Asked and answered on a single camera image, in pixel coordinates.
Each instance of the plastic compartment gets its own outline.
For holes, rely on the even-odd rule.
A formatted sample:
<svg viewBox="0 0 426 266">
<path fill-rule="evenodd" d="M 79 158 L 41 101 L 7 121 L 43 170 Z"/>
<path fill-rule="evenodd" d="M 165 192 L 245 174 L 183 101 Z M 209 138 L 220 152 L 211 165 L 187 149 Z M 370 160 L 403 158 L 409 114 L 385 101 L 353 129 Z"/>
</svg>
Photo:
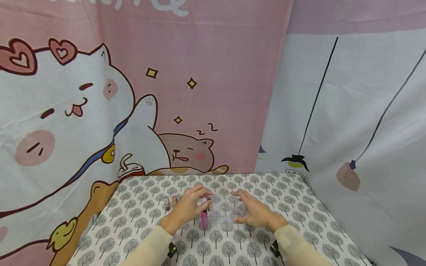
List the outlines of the plastic compartment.
<svg viewBox="0 0 426 266">
<path fill-rule="evenodd" d="M 233 231 L 244 229 L 243 224 L 234 224 L 233 220 L 236 217 L 245 216 L 247 210 L 243 202 L 239 202 L 238 199 L 236 200 L 233 197 L 235 196 L 213 203 L 213 210 L 207 212 L 207 227 L 209 230 Z"/>
</svg>

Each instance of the hand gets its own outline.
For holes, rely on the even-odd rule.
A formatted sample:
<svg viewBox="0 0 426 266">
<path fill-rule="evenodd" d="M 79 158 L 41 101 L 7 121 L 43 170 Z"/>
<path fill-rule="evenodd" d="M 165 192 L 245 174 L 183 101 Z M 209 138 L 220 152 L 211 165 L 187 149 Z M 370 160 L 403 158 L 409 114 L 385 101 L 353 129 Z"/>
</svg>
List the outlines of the hand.
<svg viewBox="0 0 426 266">
<path fill-rule="evenodd" d="M 240 197 L 247 209 L 247 215 L 235 218 L 234 223 L 246 223 L 255 227 L 268 227 L 272 233 L 288 225 L 287 220 L 283 216 L 270 211 L 247 191 L 241 190 L 231 192 L 231 194 Z"/>
<path fill-rule="evenodd" d="M 213 195 L 213 193 L 201 184 L 185 191 L 182 199 L 173 207 L 172 211 L 161 220 L 159 226 L 170 235 L 174 235 L 182 225 L 193 220 L 200 215 L 202 211 L 208 208 L 211 204 L 211 200 L 207 200 L 201 206 L 197 205 L 198 199 L 205 195 Z"/>
</svg>

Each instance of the tree pattern tablecloth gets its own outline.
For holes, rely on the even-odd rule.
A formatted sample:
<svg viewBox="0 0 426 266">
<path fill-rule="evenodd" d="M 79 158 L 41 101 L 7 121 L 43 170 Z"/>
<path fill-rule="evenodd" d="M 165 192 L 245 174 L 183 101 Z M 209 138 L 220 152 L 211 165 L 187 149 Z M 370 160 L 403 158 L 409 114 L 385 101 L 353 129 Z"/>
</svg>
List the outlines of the tree pattern tablecloth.
<svg viewBox="0 0 426 266">
<path fill-rule="evenodd" d="M 118 186 L 68 265 L 120 265 L 167 213 L 166 196 L 171 203 L 171 196 L 179 198 L 200 182 L 218 194 L 213 197 L 215 204 L 233 202 L 230 191 L 249 191 L 283 215 L 334 266 L 370 266 L 309 188 L 309 182 L 300 175 L 286 173 L 130 177 Z M 285 258 L 276 258 L 270 251 L 275 238 L 265 228 L 204 230 L 196 218 L 183 225 L 172 241 L 178 252 L 173 258 L 166 258 L 165 266 L 285 264 Z"/>
</svg>

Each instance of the beige sleeve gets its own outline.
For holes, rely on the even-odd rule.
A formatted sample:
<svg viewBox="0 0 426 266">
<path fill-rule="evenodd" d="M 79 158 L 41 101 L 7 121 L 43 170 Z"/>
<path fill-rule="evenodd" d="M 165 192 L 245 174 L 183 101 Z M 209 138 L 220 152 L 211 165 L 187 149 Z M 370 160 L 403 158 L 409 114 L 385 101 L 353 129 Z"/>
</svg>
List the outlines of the beige sleeve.
<svg viewBox="0 0 426 266">
<path fill-rule="evenodd" d="M 169 253 L 172 238 L 163 228 L 156 226 L 121 266 L 160 266 Z"/>
<path fill-rule="evenodd" d="M 276 230 L 274 236 L 283 259 L 292 266 L 329 266 L 330 263 L 291 225 Z"/>
</svg>

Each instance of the cloth backdrop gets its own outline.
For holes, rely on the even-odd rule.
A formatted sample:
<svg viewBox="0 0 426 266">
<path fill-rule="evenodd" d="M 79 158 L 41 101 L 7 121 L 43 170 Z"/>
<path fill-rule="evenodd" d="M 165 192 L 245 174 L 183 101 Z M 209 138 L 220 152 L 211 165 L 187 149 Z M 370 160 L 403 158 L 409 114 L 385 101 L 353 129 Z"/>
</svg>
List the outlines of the cloth backdrop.
<svg viewBox="0 0 426 266">
<path fill-rule="evenodd" d="M 421 0 L 295 1 L 256 164 L 306 176 L 377 265 L 426 265 L 424 28 Z"/>
<path fill-rule="evenodd" d="M 252 172 L 291 0 L 0 0 L 0 265 L 64 266 L 118 182 Z"/>
</svg>

